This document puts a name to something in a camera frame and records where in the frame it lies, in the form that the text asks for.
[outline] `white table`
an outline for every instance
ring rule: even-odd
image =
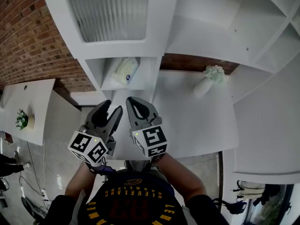
[[[202,73],[160,71],[153,104],[163,119],[169,141],[168,152],[175,158],[193,157],[238,146],[238,133],[227,82],[214,84],[202,97],[193,87]],[[146,159],[129,137],[126,107],[114,138],[113,159]]]
[[[0,101],[0,130],[40,146],[44,139],[68,143],[79,128],[81,112],[53,91],[54,82],[48,79],[6,86]],[[19,109],[35,118],[33,129],[16,127]]]

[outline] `floor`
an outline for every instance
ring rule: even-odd
[[[82,111],[82,121],[84,121],[86,114],[90,109]],[[45,141],[44,146],[37,146],[35,144],[27,144],[23,140],[14,138],[14,144],[8,145],[4,141],[2,143],[1,152],[13,157],[15,150],[19,151],[22,162],[31,161],[34,165],[37,179],[35,177],[33,167],[30,170],[22,172],[22,176],[28,183],[38,192],[39,186],[47,192],[50,200],[53,200],[57,195],[64,194],[68,182],[71,180],[73,174],[76,172],[81,161],[78,160],[69,150],[67,144],[53,143]],[[43,173],[43,155],[45,152],[45,180]],[[211,198],[218,197],[218,154],[201,155],[197,157],[188,157],[178,159],[183,165],[194,172],[204,182],[207,188],[208,195]],[[109,160],[108,165],[116,170],[124,168],[124,161]],[[11,174],[6,179],[9,183],[10,189],[4,192],[7,200],[8,208],[1,209],[0,212],[7,219],[11,225],[30,225],[34,219],[24,208],[21,197],[24,195],[39,206],[43,206],[42,197],[33,191],[28,184],[21,178],[19,184],[19,173]],[[94,184],[93,196],[101,187],[104,181],[103,176],[97,176]],[[176,198],[181,204],[184,204],[182,197],[176,193]]]

